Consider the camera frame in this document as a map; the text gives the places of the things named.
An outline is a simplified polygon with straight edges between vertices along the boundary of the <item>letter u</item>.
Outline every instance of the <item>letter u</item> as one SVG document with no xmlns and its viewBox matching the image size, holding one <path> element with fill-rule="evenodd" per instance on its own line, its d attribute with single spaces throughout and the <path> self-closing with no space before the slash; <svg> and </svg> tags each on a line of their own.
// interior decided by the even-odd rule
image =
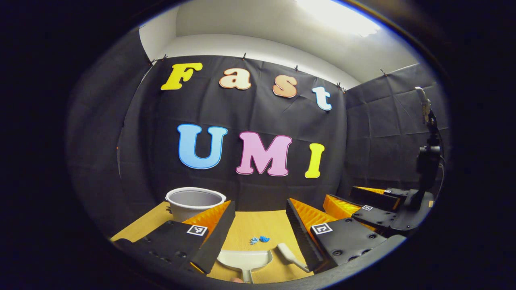
<svg viewBox="0 0 516 290">
<path fill-rule="evenodd" d="M 193 124 L 182 124 L 178 126 L 179 131 L 179 159 L 191 168 L 208 169 L 220 162 L 222 155 L 222 139 L 228 133 L 223 127 L 209 127 L 208 133 L 212 136 L 212 146 L 209 156 L 206 158 L 197 157 L 195 154 L 197 134 L 202 128 Z"/>
</svg>

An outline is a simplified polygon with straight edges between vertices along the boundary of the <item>yellow letter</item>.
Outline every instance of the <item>yellow letter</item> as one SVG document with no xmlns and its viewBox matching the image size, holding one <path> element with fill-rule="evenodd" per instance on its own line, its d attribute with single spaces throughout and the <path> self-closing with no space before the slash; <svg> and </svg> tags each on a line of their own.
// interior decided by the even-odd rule
<svg viewBox="0 0 516 290">
<path fill-rule="evenodd" d="M 304 173 L 304 177 L 318 178 L 321 175 L 319 172 L 319 165 L 321 162 L 321 155 L 324 151 L 324 146 L 322 144 L 312 143 L 310 144 L 310 150 L 312 151 L 312 156 L 310 157 L 308 171 Z"/>
<path fill-rule="evenodd" d="M 274 83 L 272 91 L 275 95 L 292 98 L 297 94 L 296 87 L 294 87 L 297 85 L 297 80 L 291 76 L 280 74 L 274 79 Z"/>
<path fill-rule="evenodd" d="M 164 85 L 162 85 L 162 91 L 181 89 L 181 87 L 183 86 L 179 83 L 181 78 L 183 79 L 183 82 L 187 82 L 194 74 L 194 70 L 202 70 L 202 63 L 176 63 L 172 66 L 172 68 L 172 73 L 168 77 L 167 82 Z"/>
<path fill-rule="evenodd" d="M 249 82 L 250 74 L 245 69 L 227 69 L 224 71 L 225 76 L 219 80 L 219 84 L 223 88 L 237 88 L 239 90 L 247 90 L 251 87 Z"/>
</svg>

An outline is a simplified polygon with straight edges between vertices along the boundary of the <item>screw hole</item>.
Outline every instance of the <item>screw hole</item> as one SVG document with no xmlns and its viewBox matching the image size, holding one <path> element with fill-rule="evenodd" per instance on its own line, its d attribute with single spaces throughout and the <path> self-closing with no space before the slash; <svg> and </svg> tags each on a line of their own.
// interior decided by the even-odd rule
<svg viewBox="0 0 516 290">
<path fill-rule="evenodd" d="M 179 257 L 179 258 L 186 258 L 186 253 L 185 253 L 185 252 L 177 251 L 177 252 L 175 253 L 175 256 L 176 256 L 176 257 Z"/>
</svg>

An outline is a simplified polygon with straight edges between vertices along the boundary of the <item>wooden table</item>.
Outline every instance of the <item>wooden table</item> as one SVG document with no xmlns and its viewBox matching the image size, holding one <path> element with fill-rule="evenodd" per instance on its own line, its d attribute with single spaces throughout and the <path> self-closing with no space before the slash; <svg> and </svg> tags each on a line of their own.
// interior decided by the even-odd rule
<svg viewBox="0 0 516 290">
<path fill-rule="evenodd" d="M 168 205 L 168 202 L 162 202 L 114 235 L 111 241 L 125 238 L 135 242 L 143 238 L 164 222 L 172 219 L 172 215 L 166 211 Z M 258 238 L 260 236 L 267 236 L 270 238 L 270 241 L 266 243 L 258 241 L 255 245 L 250 245 L 249 240 L 254 236 Z M 229 229 L 222 249 L 233 251 L 272 251 L 272 262 L 252 273 L 255 283 L 284 282 L 313 275 L 313 272 L 306 273 L 296 265 L 290 264 L 276 248 L 276 245 L 279 243 L 287 244 L 296 258 L 305 263 L 285 210 L 236 212 L 235 219 Z M 240 272 L 228 269 L 218 261 L 215 262 L 212 271 L 207 276 L 226 281 L 229 281 L 232 277 L 242 278 Z"/>
</svg>

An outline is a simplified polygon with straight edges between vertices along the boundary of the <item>peach letter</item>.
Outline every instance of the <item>peach letter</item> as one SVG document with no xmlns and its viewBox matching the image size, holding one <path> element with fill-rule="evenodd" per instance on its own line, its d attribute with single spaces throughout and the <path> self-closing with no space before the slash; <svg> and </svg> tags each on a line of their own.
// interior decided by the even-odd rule
<svg viewBox="0 0 516 290">
<path fill-rule="evenodd" d="M 225 76 L 219 80 L 219 84 L 223 88 L 247 90 L 251 87 L 251 83 L 249 82 L 251 75 L 245 69 L 227 69 L 224 71 L 224 74 Z"/>
<path fill-rule="evenodd" d="M 297 80 L 291 76 L 280 74 L 274 79 L 274 83 L 272 91 L 275 95 L 292 98 L 297 94 L 296 87 L 294 87 L 297 85 Z"/>
</svg>

